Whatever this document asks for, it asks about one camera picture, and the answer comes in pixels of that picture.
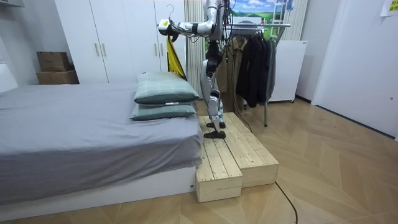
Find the hanging clothes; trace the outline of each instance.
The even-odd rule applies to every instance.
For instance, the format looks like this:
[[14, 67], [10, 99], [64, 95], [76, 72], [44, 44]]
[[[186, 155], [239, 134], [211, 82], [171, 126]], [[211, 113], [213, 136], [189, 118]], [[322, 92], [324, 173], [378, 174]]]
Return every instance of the hanging clothes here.
[[253, 108], [263, 105], [272, 96], [275, 87], [276, 44], [256, 34], [248, 40], [239, 69], [236, 94]]
[[259, 81], [258, 81], [258, 89], [259, 91], [257, 92], [257, 102], [265, 102], [267, 100], [267, 93], [266, 91], [263, 91], [265, 86], [267, 86], [267, 60], [269, 59], [268, 56], [268, 46], [262, 39], [262, 37], [259, 37], [259, 41], [262, 45], [262, 61], [261, 61], [261, 72], [259, 74]]
[[241, 68], [239, 69], [236, 94], [246, 100], [250, 107], [256, 107], [258, 102], [259, 76], [261, 75], [263, 45], [259, 40], [259, 34], [248, 40], [243, 51]]
[[228, 44], [228, 50], [223, 54], [223, 61], [219, 65], [216, 71], [216, 79], [218, 88], [221, 91], [223, 86], [220, 83], [226, 79], [226, 87], [228, 93], [228, 101], [224, 101], [229, 105], [233, 105], [234, 112], [240, 112], [243, 110], [243, 99], [235, 94], [236, 82], [238, 80], [239, 69], [241, 67], [242, 55], [244, 48], [246, 47], [247, 40], [243, 37], [237, 36], [232, 39]]
[[172, 39], [168, 35], [166, 37], [167, 41], [167, 68], [169, 72], [174, 72], [179, 75], [185, 81], [187, 81], [187, 76], [185, 75], [184, 69], [181, 66], [180, 60], [178, 59], [177, 53], [174, 48]]
[[271, 67], [268, 69], [267, 73], [267, 85], [266, 85], [266, 93], [267, 93], [267, 102], [272, 96], [272, 92], [275, 87], [275, 76], [276, 76], [276, 43], [273, 40], [271, 42], [271, 53], [269, 54], [271, 57]]

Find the humanoid robot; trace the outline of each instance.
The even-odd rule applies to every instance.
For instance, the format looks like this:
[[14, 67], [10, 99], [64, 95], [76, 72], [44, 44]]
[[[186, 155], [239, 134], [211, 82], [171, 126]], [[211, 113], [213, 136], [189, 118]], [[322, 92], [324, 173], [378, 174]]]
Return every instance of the humanoid robot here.
[[229, 0], [206, 0], [205, 22], [174, 22], [169, 18], [162, 19], [158, 25], [159, 32], [162, 35], [172, 36], [174, 41], [179, 34], [189, 38], [204, 37], [209, 40], [206, 60], [203, 61], [201, 68], [200, 86], [211, 120], [211, 123], [206, 125], [215, 128], [215, 131], [206, 133], [205, 138], [225, 138], [225, 133], [221, 131], [221, 128], [225, 128], [223, 103], [216, 84], [215, 72], [223, 58], [220, 42], [223, 38], [224, 13], [228, 13], [226, 4], [229, 4]]

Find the wooden step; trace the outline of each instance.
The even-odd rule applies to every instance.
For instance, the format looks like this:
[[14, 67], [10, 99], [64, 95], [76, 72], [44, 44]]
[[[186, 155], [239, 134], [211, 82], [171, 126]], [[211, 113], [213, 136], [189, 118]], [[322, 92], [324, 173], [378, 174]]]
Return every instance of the wooden step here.
[[[204, 133], [204, 117], [199, 117]], [[204, 139], [200, 149], [202, 165], [197, 166], [198, 202], [208, 202], [241, 195], [243, 175], [222, 139]]]
[[242, 188], [273, 184], [279, 167], [276, 159], [234, 113], [224, 113], [224, 122], [225, 141], [243, 174]]

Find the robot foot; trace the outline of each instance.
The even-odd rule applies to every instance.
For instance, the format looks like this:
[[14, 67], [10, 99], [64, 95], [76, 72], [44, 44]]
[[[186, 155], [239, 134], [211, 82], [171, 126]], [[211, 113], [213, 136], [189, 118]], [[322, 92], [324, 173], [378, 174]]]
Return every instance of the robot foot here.
[[[213, 123], [207, 123], [206, 127], [207, 128], [215, 128]], [[225, 123], [224, 122], [220, 122], [220, 128], [225, 128]]]
[[213, 132], [204, 134], [204, 137], [205, 138], [210, 138], [210, 139], [215, 139], [215, 138], [224, 139], [225, 138], [225, 132], [224, 131], [220, 131], [220, 132], [213, 131]]

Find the dark jacket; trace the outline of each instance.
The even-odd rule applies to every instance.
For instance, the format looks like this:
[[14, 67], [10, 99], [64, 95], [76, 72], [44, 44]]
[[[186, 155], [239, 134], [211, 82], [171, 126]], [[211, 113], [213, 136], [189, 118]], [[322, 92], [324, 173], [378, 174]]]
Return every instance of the dark jacket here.
[[258, 74], [259, 75], [259, 80], [258, 80], [258, 91], [257, 91], [257, 102], [258, 103], [263, 103], [267, 100], [267, 93], [265, 90], [267, 86], [267, 59], [268, 59], [268, 46], [262, 39], [262, 37], [259, 37], [259, 41], [262, 45], [262, 61], [261, 61], [261, 71]]
[[276, 43], [275, 41], [271, 40], [271, 67], [268, 71], [267, 77], [267, 85], [266, 85], [266, 92], [267, 92], [267, 101], [271, 98], [272, 92], [274, 91], [275, 87], [275, 77], [276, 77]]
[[262, 41], [258, 35], [250, 38], [244, 48], [241, 68], [239, 70], [236, 94], [242, 96], [250, 107], [256, 107], [258, 102], [259, 76], [263, 64]]

